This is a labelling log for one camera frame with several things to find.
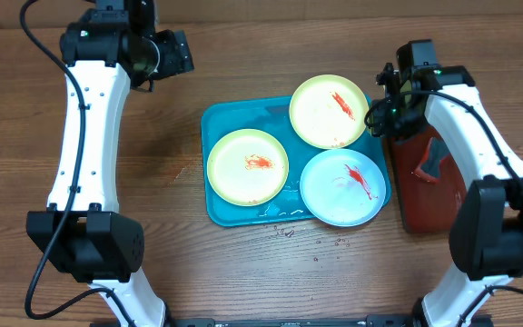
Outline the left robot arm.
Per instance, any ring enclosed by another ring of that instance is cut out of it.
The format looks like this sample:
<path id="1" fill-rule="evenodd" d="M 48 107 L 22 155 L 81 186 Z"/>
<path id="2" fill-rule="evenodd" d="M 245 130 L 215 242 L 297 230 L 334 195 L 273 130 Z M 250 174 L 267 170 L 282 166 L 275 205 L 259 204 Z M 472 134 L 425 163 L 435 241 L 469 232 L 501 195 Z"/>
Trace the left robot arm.
<path id="1" fill-rule="evenodd" d="M 26 217 L 41 264 L 99 294 L 121 326 L 173 325 L 143 272 L 143 227 L 120 213 L 115 181 L 128 94 L 193 69 L 185 33 L 157 25 L 153 0 L 95 0 L 67 26 L 53 56 L 67 96 L 58 171 L 45 209 Z"/>

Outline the yellow-green plate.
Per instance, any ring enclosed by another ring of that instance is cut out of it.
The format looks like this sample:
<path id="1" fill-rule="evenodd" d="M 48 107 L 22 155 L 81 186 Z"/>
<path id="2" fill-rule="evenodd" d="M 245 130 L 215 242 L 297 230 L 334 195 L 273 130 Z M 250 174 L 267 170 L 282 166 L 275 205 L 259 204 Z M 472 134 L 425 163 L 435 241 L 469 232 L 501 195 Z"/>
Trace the yellow-green plate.
<path id="1" fill-rule="evenodd" d="M 357 141 L 365 131 L 366 95 L 351 80 L 322 74 L 303 82 L 289 105 L 296 134 L 307 144 L 334 149 Z"/>
<path id="2" fill-rule="evenodd" d="M 206 168 L 213 190 L 238 206 L 267 203 L 285 185 L 289 159 L 271 134 L 241 129 L 222 137 L 211 149 Z"/>

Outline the yellow-green plate top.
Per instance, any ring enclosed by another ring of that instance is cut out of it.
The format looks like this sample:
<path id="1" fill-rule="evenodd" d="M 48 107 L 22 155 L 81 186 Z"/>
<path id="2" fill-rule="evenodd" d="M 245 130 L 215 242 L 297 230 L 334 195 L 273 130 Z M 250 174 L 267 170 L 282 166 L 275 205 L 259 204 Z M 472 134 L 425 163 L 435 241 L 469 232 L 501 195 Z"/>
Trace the yellow-green plate top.
<path id="1" fill-rule="evenodd" d="M 296 134 L 307 144 L 334 149 L 357 141 L 365 131 L 366 95 L 351 80 L 322 74 L 303 82 L 289 105 Z"/>

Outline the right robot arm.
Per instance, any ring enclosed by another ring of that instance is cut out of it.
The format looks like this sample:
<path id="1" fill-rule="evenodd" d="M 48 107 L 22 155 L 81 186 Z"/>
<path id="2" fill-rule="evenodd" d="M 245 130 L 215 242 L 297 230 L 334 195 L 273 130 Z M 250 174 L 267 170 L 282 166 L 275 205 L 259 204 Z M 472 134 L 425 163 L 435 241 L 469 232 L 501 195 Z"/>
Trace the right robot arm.
<path id="1" fill-rule="evenodd" d="M 489 326 L 479 308 L 497 291 L 512 291 L 523 276 L 523 161 L 486 113 L 476 83 L 461 66 L 444 66 L 430 40 L 400 47 L 376 82 L 384 88 L 364 122 L 375 137 L 407 141 L 426 127 L 437 137 L 416 174 L 429 182 L 452 158 L 466 185 L 449 232 L 451 266 L 438 286 L 419 298 L 406 326 Z"/>

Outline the red black sponge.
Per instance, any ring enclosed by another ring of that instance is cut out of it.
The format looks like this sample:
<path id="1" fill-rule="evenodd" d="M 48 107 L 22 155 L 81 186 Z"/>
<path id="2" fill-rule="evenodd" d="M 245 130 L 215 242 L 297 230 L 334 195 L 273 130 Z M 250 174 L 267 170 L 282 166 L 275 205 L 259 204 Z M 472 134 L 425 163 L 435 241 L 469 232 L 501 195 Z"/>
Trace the red black sponge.
<path id="1" fill-rule="evenodd" d="M 438 183 L 440 164 L 449 156 L 449 149 L 443 140 L 431 137 L 413 173 L 427 183 Z"/>

